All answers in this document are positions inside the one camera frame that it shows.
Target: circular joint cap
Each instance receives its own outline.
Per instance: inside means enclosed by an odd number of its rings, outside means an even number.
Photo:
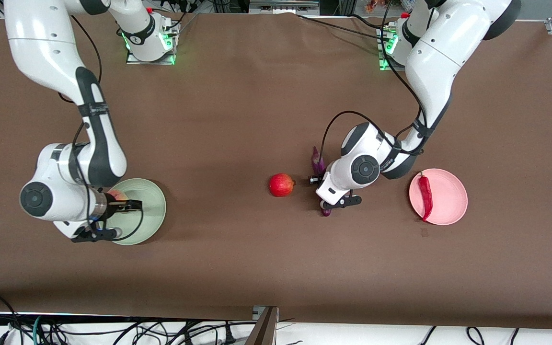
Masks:
[[[34,217],[41,217],[52,206],[52,192],[43,183],[30,183],[20,192],[20,205]]]

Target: black cable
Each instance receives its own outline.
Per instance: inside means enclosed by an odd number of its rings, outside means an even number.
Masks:
[[[69,335],[104,335],[104,334],[114,334],[114,333],[119,333],[119,332],[122,332],[124,331],[125,329],[123,330],[116,330],[116,331],[105,331],[105,332],[68,332],[66,330],[61,330],[61,328],[59,328],[59,331],[62,333],[62,334],[69,334]]]
[[[385,132],[383,132],[383,130],[377,125],[374,123],[374,121],[372,121],[371,118],[369,118],[368,116],[365,116],[364,114],[360,113],[360,112],[356,112],[356,111],[343,111],[343,112],[340,112],[338,113],[336,116],[334,116],[331,121],[329,122],[329,124],[327,125],[327,128],[325,128],[325,132],[324,134],[322,135],[322,141],[321,141],[321,150],[320,150],[320,153],[319,153],[319,156],[318,156],[318,159],[319,161],[321,161],[322,159],[322,150],[325,146],[325,138],[327,138],[327,133],[329,131],[329,127],[331,127],[331,124],[333,124],[333,122],[336,120],[336,118],[340,117],[341,115],[344,115],[344,114],[355,114],[355,115],[358,115],[358,116],[361,116],[362,118],[364,118],[366,121],[370,122],[370,124],[372,126],[374,126],[374,128],[376,128],[376,130],[379,132],[379,134],[381,135],[381,137],[386,140],[386,142],[391,146],[391,147],[394,147],[394,144],[389,140],[389,138],[385,135]],[[400,131],[399,133],[397,133],[398,135],[400,135],[403,131],[405,131],[406,129],[409,129],[412,125],[406,127],[405,129],[403,129],[402,131]],[[400,151],[401,153],[407,153],[408,155],[411,155],[411,156],[418,156],[418,155],[421,155],[423,153],[423,151],[419,151],[419,152],[411,152],[411,151],[406,151],[406,150],[401,150]]]
[[[80,178],[82,179],[82,184],[85,186],[86,191],[86,223],[88,223],[88,227],[92,230],[91,222],[90,222],[90,214],[88,213],[88,209],[91,207],[91,194],[88,190],[88,184],[86,183],[86,179],[84,177],[84,173],[82,172],[82,167],[80,166],[80,162],[78,162],[78,152],[75,150],[76,142],[78,140],[78,136],[80,135],[82,129],[84,127],[84,121],[81,122],[80,126],[76,130],[76,134],[74,135],[74,140],[72,140],[72,156],[74,157],[74,163],[76,164],[76,168],[78,168],[78,171],[80,172]]]
[[[421,115],[421,107],[419,107],[419,111],[416,113],[416,117],[419,117],[419,115]],[[397,139],[399,138],[400,135],[402,135],[403,132],[407,131],[408,129],[412,128],[412,124],[409,124],[408,126],[406,126],[404,129],[402,129],[401,131],[397,132],[397,134],[395,135],[395,141],[397,142]]]
[[[4,345],[6,343],[6,338],[8,334],[10,334],[10,331],[7,331],[4,334],[2,334],[2,336],[0,337],[0,345]]]
[[[118,344],[118,342],[123,339],[123,336],[125,336],[125,334],[128,334],[132,329],[136,328],[137,326],[139,326],[141,323],[145,323],[145,322],[150,322],[150,321],[153,321],[153,320],[157,320],[158,318],[156,317],[151,317],[149,319],[146,319],[146,320],[143,320],[143,321],[138,321],[134,324],[132,324],[131,326],[125,328],[125,330],[123,330],[123,332],[121,332],[121,334],[118,335],[118,338],[116,338],[116,340],[114,340],[114,343],[112,343],[112,345],[116,345]]]
[[[515,337],[519,334],[519,328],[515,328],[515,331],[512,333],[512,336],[510,337],[510,345],[515,345]]]
[[[176,339],[178,339],[179,336],[185,334],[185,333],[188,333],[190,328],[193,327],[193,326],[197,326],[199,324],[198,321],[192,321],[192,322],[187,322],[186,325],[184,325],[184,327],[180,328],[180,330],[178,331],[178,333],[176,333],[175,336],[173,336],[172,339],[170,339],[169,341],[167,341],[165,343],[165,345],[172,345],[173,342],[176,341]]]
[[[50,328],[50,331],[53,332],[53,327],[55,329],[54,333],[55,335],[57,336],[57,339],[59,339],[59,343],[60,345],[67,345],[68,343],[68,336],[65,335],[65,333],[61,332],[61,328],[59,327],[59,325],[53,325],[51,328]]]
[[[169,335],[167,334],[167,330],[165,329],[165,326],[162,322],[159,323],[161,325],[161,329],[163,330],[163,333],[165,334],[165,342],[169,341]]]
[[[365,24],[365,25],[367,25],[367,26],[369,26],[369,27],[371,27],[371,28],[375,28],[375,29],[382,29],[382,28],[383,28],[382,25],[374,25],[374,24],[372,24],[372,23],[366,21],[366,18],[361,17],[361,15],[357,15],[357,14],[355,14],[355,13],[351,13],[351,14],[348,14],[348,15],[346,15],[346,16],[347,16],[347,17],[357,18],[357,19],[361,20],[361,21],[363,22],[363,24]]]
[[[383,37],[378,37],[377,35],[370,35],[370,34],[362,33],[361,31],[355,31],[355,30],[353,30],[353,29],[344,28],[343,26],[337,26],[337,25],[334,25],[334,24],[331,24],[331,23],[322,22],[322,21],[316,20],[316,19],[314,19],[314,18],[304,17],[303,15],[296,14],[296,16],[298,16],[298,17],[300,17],[300,18],[304,18],[305,20],[309,20],[309,21],[311,21],[311,22],[315,22],[315,23],[319,23],[319,24],[331,26],[332,28],[336,28],[336,29],[348,31],[349,33],[355,33],[355,34],[357,34],[357,35],[364,35],[364,36],[366,36],[366,37],[372,37],[373,39],[378,39],[378,40],[382,40],[382,39],[383,39]]]
[[[436,327],[437,326],[432,326],[431,328],[429,328],[429,332],[427,332],[427,334],[425,335],[425,339],[423,339],[423,341],[419,345],[427,345],[427,341],[429,341],[429,337],[436,330]]]
[[[389,8],[390,8],[392,2],[393,2],[393,0],[389,1],[389,3],[387,4],[387,7],[385,8],[385,15],[383,15],[383,22],[382,22],[383,27],[385,26],[385,22],[387,20],[387,14],[389,13]],[[416,96],[416,92],[414,92],[414,90],[412,90],[410,85],[408,85],[408,83],[406,83],[406,81],[403,80],[403,78],[399,75],[399,73],[395,70],[395,68],[393,68],[393,65],[391,64],[391,61],[390,61],[390,57],[387,54],[387,50],[385,48],[384,37],[385,37],[385,30],[381,30],[380,31],[380,38],[381,38],[380,39],[380,47],[383,50],[383,56],[385,57],[385,60],[387,61],[387,65],[389,65],[389,68],[392,70],[392,72],[395,74],[395,76],[408,89],[410,94],[412,94],[412,96],[414,97],[414,100],[416,100],[416,102],[419,104],[419,107],[421,108],[421,111],[423,112],[423,123],[424,123],[425,126],[427,126],[427,115],[425,115],[425,109],[423,108],[423,105],[421,104],[421,100],[419,100],[418,96]]]
[[[236,322],[236,323],[229,323],[230,326],[239,326],[239,325],[254,325],[255,323],[257,323],[256,321],[242,321],[242,322]],[[210,332],[211,330],[216,330],[217,328],[223,328],[225,327],[225,325],[218,325],[218,326],[213,326],[213,327],[210,327],[206,330],[202,330],[200,332],[197,332],[197,333],[194,333],[194,334],[191,334],[189,336],[188,339],[191,339],[195,336],[198,336],[200,334],[205,334],[206,332]]]
[[[95,55],[97,55],[97,63],[99,64],[99,75],[97,77],[97,81],[98,81],[98,83],[101,83],[101,74],[103,72],[103,66],[101,64],[101,55],[99,55],[99,50],[97,49],[97,45],[92,40],[91,35],[88,34],[88,32],[86,31],[84,26],[82,26],[82,24],[76,19],[76,17],[75,16],[71,16],[71,17],[76,22],[76,24],[78,24],[78,26],[80,27],[82,32],[85,33],[86,38],[88,38],[88,40],[91,42],[92,48],[95,50]],[[59,92],[59,98],[61,98],[61,100],[63,100],[63,101],[66,101],[67,103],[73,103],[73,101],[67,100],[66,98],[64,98],[63,95],[60,92]]]
[[[429,19],[427,20],[427,27],[425,28],[425,31],[427,31],[427,29],[429,29],[429,26],[431,24],[431,18],[434,16],[434,11],[436,10],[436,8],[432,8],[431,9],[431,12],[429,13]]]
[[[2,296],[0,296],[0,302],[2,302],[3,304],[6,304],[6,308],[8,308],[10,313],[12,313],[11,315],[14,318],[14,321],[16,322],[16,324],[18,325],[18,328],[22,328],[22,324],[18,320],[18,314],[14,311],[14,308],[12,308],[11,304],[9,304],[8,301],[6,301],[6,299],[4,299]],[[20,343],[21,343],[21,345],[24,345],[24,336],[23,336],[23,333],[22,333],[22,329],[20,330],[20,332],[21,332],[21,334],[20,334]]]
[[[159,345],[161,345],[161,339],[158,336],[155,336],[153,334],[145,334],[145,335],[157,339],[159,341]]]
[[[475,341],[473,338],[472,338],[472,335],[470,334],[470,330],[475,330],[476,333],[478,334],[478,338],[480,338],[480,343],[478,343],[477,341]],[[478,330],[478,328],[476,327],[466,327],[466,335],[468,336],[468,339],[473,342],[474,344],[476,345],[484,345],[484,339],[483,339],[483,335],[480,334],[480,331]]]
[[[138,225],[136,226],[135,229],[133,229],[133,231],[131,233],[129,233],[127,236],[123,236],[123,237],[120,237],[120,238],[113,238],[112,242],[118,242],[118,241],[122,241],[122,240],[127,240],[127,238],[130,238],[131,236],[133,236],[134,233],[136,233],[136,231],[138,229],[140,229],[140,225],[142,225],[142,221],[144,220],[144,210],[142,208],[140,208],[140,222],[138,223]]]
[[[182,13],[182,16],[180,16],[180,19],[178,19],[178,20],[175,21],[175,24],[170,25],[170,26],[166,26],[165,29],[166,29],[166,30],[169,30],[169,29],[175,27],[176,25],[180,24],[180,23],[182,22],[182,19],[184,18],[185,15],[186,15],[186,12],[183,12],[183,13]]]
[[[53,332],[52,332],[52,325],[50,325],[50,332],[49,332],[49,334],[48,334],[48,337],[50,338],[50,343],[51,343],[51,344],[53,343],[53,341],[52,341],[52,333],[53,333]]]
[[[160,324],[160,322],[156,322],[154,325],[150,326],[149,328],[142,328],[140,326],[136,327],[136,336],[134,337],[134,341],[132,341],[132,344],[136,344],[138,343],[138,341],[140,340],[140,338],[142,338],[143,336],[147,335],[147,336],[153,336],[152,334],[147,334],[148,332],[150,332],[151,329],[155,328],[156,325]],[[144,330],[143,332],[139,333],[138,332],[138,328],[140,328],[141,330]]]
[[[44,345],[52,345],[52,343],[48,341],[46,334],[44,334],[44,329],[41,324],[37,325],[37,336],[42,338],[42,343],[44,343]]]

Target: red chili pepper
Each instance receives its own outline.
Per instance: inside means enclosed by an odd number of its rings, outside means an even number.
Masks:
[[[421,171],[421,178],[419,179],[419,187],[421,188],[421,196],[423,197],[423,206],[425,206],[425,214],[423,215],[423,221],[427,221],[427,218],[431,214],[431,210],[434,209],[434,200],[431,196],[431,187],[429,186],[429,179],[423,175]]]

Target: green led light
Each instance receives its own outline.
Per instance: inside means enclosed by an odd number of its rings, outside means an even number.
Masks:
[[[395,45],[397,44],[397,35],[393,35],[393,38],[389,40],[389,45],[386,46],[386,50],[388,54],[393,54],[393,51],[395,50]]]
[[[159,39],[161,40],[161,44],[163,45],[164,49],[169,49],[170,48],[169,46],[172,45],[170,41],[166,42],[167,35],[160,35]]]
[[[125,46],[127,47],[127,50],[131,52],[131,48],[129,47],[129,42],[127,42],[127,37],[125,37],[125,34],[123,34],[122,36],[123,36],[123,41],[125,41]]]

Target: plastic fruit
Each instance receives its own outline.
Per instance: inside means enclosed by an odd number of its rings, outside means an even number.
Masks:
[[[287,174],[276,174],[270,179],[270,193],[274,196],[287,196],[293,192],[295,181]]]

